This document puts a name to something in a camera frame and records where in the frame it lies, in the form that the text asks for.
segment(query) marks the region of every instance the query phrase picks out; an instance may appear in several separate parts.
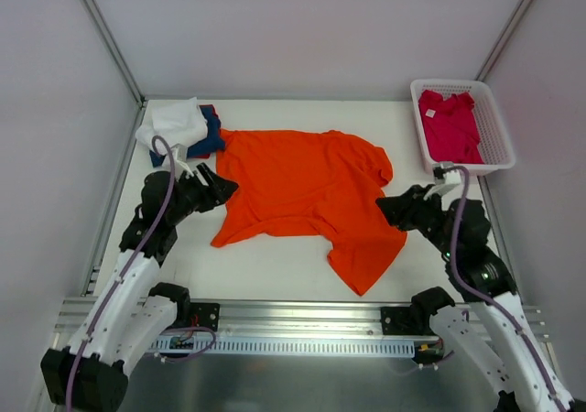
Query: gray wall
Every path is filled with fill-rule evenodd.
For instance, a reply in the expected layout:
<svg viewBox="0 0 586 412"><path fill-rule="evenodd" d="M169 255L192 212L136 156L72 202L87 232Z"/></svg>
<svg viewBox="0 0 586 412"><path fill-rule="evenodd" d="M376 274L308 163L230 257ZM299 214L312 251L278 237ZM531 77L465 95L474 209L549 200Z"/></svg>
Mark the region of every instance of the gray wall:
<svg viewBox="0 0 586 412"><path fill-rule="evenodd" d="M407 98L473 79L518 0L97 0L146 95Z"/></svg>
<svg viewBox="0 0 586 412"><path fill-rule="evenodd" d="M0 409L30 404L136 112L78 0L0 0Z"/></svg>
<svg viewBox="0 0 586 412"><path fill-rule="evenodd" d="M526 301L544 309L563 375L586 397L586 0L537 0L489 79L517 153L491 175Z"/></svg>

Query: metal frame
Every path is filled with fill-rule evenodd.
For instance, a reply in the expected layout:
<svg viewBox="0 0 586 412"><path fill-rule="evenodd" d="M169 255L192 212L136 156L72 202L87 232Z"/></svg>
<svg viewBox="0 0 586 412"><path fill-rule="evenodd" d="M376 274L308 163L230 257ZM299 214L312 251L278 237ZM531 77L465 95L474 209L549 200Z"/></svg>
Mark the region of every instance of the metal frame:
<svg viewBox="0 0 586 412"><path fill-rule="evenodd" d="M66 298L55 332L70 335L80 328L95 303L95 297ZM403 302L294 302L202 300L193 303L220 304L218 335L246 338L345 339L380 341L384 337L413 342L433 342L437 336L384 336L381 307L408 307ZM133 316L145 302L141 299ZM457 304L457 309L468 309ZM537 340L547 344L549 333L541 310L524 306L527 322ZM470 312L470 325L483 339L489 335L478 317Z"/></svg>
<svg viewBox="0 0 586 412"><path fill-rule="evenodd" d="M519 25L525 18L528 9L533 5L535 0L519 0L513 14L507 20L505 27L501 31L498 39L493 45L493 48L486 57L482 67L476 75L477 81L486 81L491 70L494 68L498 60L501 58L506 46L517 31Z"/></svg>
<svg viewBox="0 0 586 412"><path fill-rule="evenodd" d="M95 0L81 0L81 2L83 3L83 7L85 7L88 15L92 19L93 25L95 26L98 35L102 39L103 44L106 46L110 56L116 63L116 66L118 67L118 70L120 71L120 74L125 81L126 87L128 87L128 90L132 94L133 98L135 98L135 101L139 104L139 106L142 107L145 97L141 93L140 88L136 83L135 77L128 68L125 58L122 56L122 53L120 52L120 49L114 40L114 36L112 35L110 28L103 18L102 11L100 11L100 7Z"/></svg>
<svg viewBox="0 0 586 412"><path fill-rule="evenodd" d="M90 255L90 268L83 282L81 291L82 295L93 294L93 289L95 288L95 283L98 279L98 274L100 273L103 254L105 252L106 245L108 244L108 238L110 237L110 232L112 231L112 225L114 224L114 217L118 211L118 202L120 201L122 189L124 188L126 181L126 175L128 173L128 169L130 168L132 155L135 151L135 131L143 122L146 110L146 107L143 106L136 112L132 128L126 140L125 152L120 159L120 163L116 169L114 184L108 194L108 207L106 208L102 219L98 222L98 227L100 229L92 246L92 252Z"/></svg>

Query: laundry basket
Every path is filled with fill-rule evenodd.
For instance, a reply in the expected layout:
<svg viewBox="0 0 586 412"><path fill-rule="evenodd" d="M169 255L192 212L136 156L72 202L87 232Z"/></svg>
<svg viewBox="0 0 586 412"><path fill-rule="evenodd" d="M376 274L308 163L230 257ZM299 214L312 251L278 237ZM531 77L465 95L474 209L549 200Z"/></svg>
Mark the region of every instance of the laundry basket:
<svg viewBox="0 0 586 412"><path fill-rule="evenodd" d="M418 130L419 145L423 155L424 168L431 173L434 160L429 155L428 142L423 130L418 101L425 90L441 93L444 98L451 94L469 92L474 99L472 110L480 134L478 150L484 163L464 165L474 176L483 176L497 169L509 169L515 164L515 153L511 139L506 132L501 115L498 113L491 89L483 82L466 80L415 80L411 82L411 97L415 109L415 122Z"/></svg>

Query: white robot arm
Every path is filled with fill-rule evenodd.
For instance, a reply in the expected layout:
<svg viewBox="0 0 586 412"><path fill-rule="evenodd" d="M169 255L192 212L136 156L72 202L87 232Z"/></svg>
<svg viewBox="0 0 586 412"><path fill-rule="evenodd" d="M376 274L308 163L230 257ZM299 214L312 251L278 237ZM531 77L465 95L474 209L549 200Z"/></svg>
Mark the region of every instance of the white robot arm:
<svg viewBox="0 0 586 412"><path fill-rule="evenodd" d="M443 211L441 196L461 182L456 170L464 171L464 193ZM582 402L573 400L541 351L506 265L486 245L491 226L482 202L465 199L467 170L439 164L434 167L434 177L435 185L413 186L399 197L378 199L377 205L390 225L403 231L418 230L439 249L450 282L488 331L498 355L468 326L440 287L412 298L415 330L421 329L424 320L453 351L481 369L499 399L495 411L583 410Z"/></svg>
<svg viewBox="0 0 586 412"><path fill-rule="evenodd" d="M171 325L189 326L189 291L173 284L152 286L177 241L177 224L195 211L224 204L237 188L203 163L195 175L183 172L179 180L168 171L146 177L142 203L125 230L105 289L68 346L47 350L41 361L54 404L67 405L68 411L114 412L124 399L128 377L157 336Z"/></svg>

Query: purple cable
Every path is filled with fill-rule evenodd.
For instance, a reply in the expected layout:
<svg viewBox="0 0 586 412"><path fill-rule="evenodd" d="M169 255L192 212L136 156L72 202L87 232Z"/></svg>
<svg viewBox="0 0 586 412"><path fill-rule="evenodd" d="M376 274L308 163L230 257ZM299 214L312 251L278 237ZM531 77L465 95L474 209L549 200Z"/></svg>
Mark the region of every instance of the purple cable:
<svg viewBox="0 0 586 412"><path fill-rule="evenodd" d="M210 335L212 336L212 341L210 343L208 343L207 345L205 345L203 348L201 348L200 350L196 351L196 352L192 352L188 355L186 355L185 357L166 357L165 358L165 362L171 362L171 363L182 363L182 362L188 362L190 360L194 360L197 359L198 357L200 357L203 353L205 353L206 351L210 350L210 348L216 344L217 342L217 336L216 333L214 332L214 330L211 330L207 327L186 327L186 328L174 328L172 330L164 330L162 332L162 335L166 336L169 334L173 334L173 333L177 333L177 332L186 332L186 331L201 331L201 332L208 332L210 333Z"/></svg>
<svg viewBox="0 0 586 412"><path fill-rule="evenodd" d="M543 364L541 357L539 357L539 354L537 352L535 345L531 342L529 337L523 332L523 327L517 321L517 319L515 319L515 316L513 316L513 314L511 314L505 307L503 307L501 304L496 302L490 296L485 295L481 291L478 291L476 288L470 287L461 278L460 272L458 271L458 267L456 265L456 250L458 247L458 235L460 232L461 219L462 219L462 215L464 213L464 207L466 205L466 197L468 196L468 189L470 187L470 172L468 171L468 169L466 167L462 167L462 166L457 166L457 167L452 167L452 168L446 169L446 171L455 171L455 170L459 170L463 174L464 188L463 188L463 191L461 194L460 202L458 203L458 208L456 209L456 215L454 217L454 226L451 231L451 240L450 240L450 269L451 269L451 272L454 275L456 282L458 282L460 287L462 287L464 290L466 290L471 295L474 295L478 299L483 300L488 305L492 305L493 307L498 309L501 313L503 313L503 315L508 319L508 321L513 324L513 326L515 327L515 332L519 336L521 336L521 339L523 339L523 342L525 343L526 347L528 348L529 352L531 353L531 356L535 360L537 368L539 369L539 372L541 373L541 376L543 377L543 380L546 383L546 387L548 388L549 394L554 399L556 406L558 407L560 412L566 412L566 408L561 403L559 398L557 398L556 388L553 385L551 378L549 377L548 369Z"/></svg>
<svg viewBox="0 0 586 412"><path fill-rule="evenodd" d="M159 156L161 156L161 154L159 154L157 151L157 147L155 146L155 143L157 141L160 141L161 144L163 144L163 146L165 147L165 150L167 151L167 155L168 155L168 160L169 160L170 175L169 175L169 182L168 182L168 187L167 187L167 194L165 195L165 199L161 203L161 208L158 210L158 214L155 217L155 220L148 228L148 231L146 231L143 239L140 240L140 243L138 243L138 246L136 247L135 251L130 255L130 258L128 258L128 261L126 261L125 266L122 267L122 271L120 272L120 277L122 279L124 279L126 272L130 268L132 263L135 261L138 254L141 253L142 248L145 246L148 239L150 238L150 236L153 234L153 232L157 228L158 222L160 222L161 218L163 218L163 213L165 213L165 209L167 208L168 203L171 200L171 194L173 193L173 184L175 183L175 160L173 160L172 151L171 151L170 146L168 145L167 141L161 136L154 136L153 140L151 142L151 146L153 147L155 152ZM119 286L119 282L115 281L114 284L110 287L110 290L106 294L105 298L103 299L102 304L100 304L100 307L98 307L98 309L95 311L95 315L93 316L93 319L90 321L90 325L88 326L88 330L86 333L88 335L88 337L92 336L92 333L95 330L95 326L97 325L98 320L100 320L100 317L102 316L103 311L105 310L106 306L108 305L108 302L112 298L112 295L114 294L114 292L116 291L118 286ZM71 397L73 394L73 381L75 380L75 375L76 375L78 368L80 366L80 361L81 361L81 358L83 356L83 352L85 351L85 347L87 346L87 344L88 344L87 341L81 341L80 349L77 351L77 354L75 355L75 359L73 359L73 365L71 366L70 376L67 379L67 388L65 390L65 409L67 410L67 412L73 411L73 408L71 406Z"/></svg>

